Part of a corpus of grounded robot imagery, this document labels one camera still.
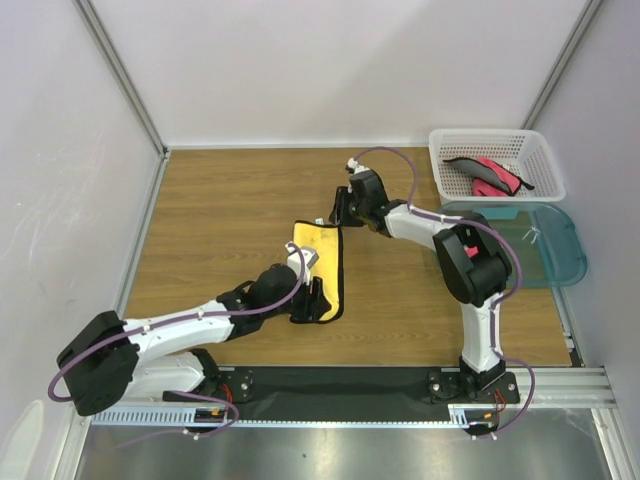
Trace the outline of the pink and black towel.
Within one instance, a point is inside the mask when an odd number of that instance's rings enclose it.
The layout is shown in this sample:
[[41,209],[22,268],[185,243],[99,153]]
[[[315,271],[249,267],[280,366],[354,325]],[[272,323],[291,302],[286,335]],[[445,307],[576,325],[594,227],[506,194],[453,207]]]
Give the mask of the pink and black towel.
[[472,247],[465,246],[465,252],[469,258],[473,258],[479,253],[479,249],[476,246],[472,246]]

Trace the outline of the yellow and black towel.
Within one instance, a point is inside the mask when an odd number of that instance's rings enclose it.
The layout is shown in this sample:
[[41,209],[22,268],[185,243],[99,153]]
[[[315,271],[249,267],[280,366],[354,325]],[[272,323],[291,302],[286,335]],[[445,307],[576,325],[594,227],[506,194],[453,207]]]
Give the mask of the yellow and black towel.
[[330,312],[324,316],[326,323],[339,319],[344,312],[342,229],[336,225],[297,220],[293,227],[293,242],[299,247],[311,247],[319,254],[310,280],[320,277],[324,282],[324,294],[330,302]]

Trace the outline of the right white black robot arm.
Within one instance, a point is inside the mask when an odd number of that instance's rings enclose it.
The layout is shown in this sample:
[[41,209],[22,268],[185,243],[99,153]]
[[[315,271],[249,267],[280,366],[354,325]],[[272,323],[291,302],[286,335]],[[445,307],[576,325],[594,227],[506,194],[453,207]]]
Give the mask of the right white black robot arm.
[[374,170],[348,166],[346,171],[349,184],[336,190],[330,220],[344,227],[366,226],[436,254],[444,283],[462,312],[461,392],[474,402],[486,400],[506,370],[499,341],[498,299],[506,290],[512,266],[503,246],[478,214],[421,213],[406,201],[389,199]]

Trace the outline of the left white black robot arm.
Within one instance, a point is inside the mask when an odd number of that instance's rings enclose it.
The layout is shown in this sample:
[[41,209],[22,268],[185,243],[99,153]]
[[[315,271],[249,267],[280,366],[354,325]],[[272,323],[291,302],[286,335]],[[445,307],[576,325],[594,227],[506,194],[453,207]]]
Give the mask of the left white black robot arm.
[[74,405],[84,417],[125,398],[159,394],[165,401],[214,397],[220,388],[206,344],[259,331],[270,318],[326,324],[340,317],[344,275],[339,267],[276,263],[199,306],[157,317],[122,319],[97,314],[60,352],[48,387],[51,400]]

